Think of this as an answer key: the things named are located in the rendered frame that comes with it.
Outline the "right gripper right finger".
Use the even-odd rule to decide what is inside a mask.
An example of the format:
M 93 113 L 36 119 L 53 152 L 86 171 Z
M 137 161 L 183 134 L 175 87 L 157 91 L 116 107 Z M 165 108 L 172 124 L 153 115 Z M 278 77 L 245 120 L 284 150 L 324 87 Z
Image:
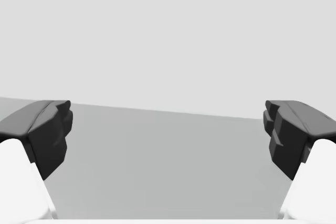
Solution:
M 279 219 L 336 219 L 336 120 L 299 101 L 267 100 L 272 162 L 292 181 Z

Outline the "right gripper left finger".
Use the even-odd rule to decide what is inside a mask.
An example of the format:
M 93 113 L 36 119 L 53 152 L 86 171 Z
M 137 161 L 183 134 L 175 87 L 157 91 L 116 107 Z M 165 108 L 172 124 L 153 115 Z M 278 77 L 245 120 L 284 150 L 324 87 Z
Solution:
M 56 219 L 45 180 L 63 163 L 69 100 L 36 101 L 0 120 L 0 219 Z

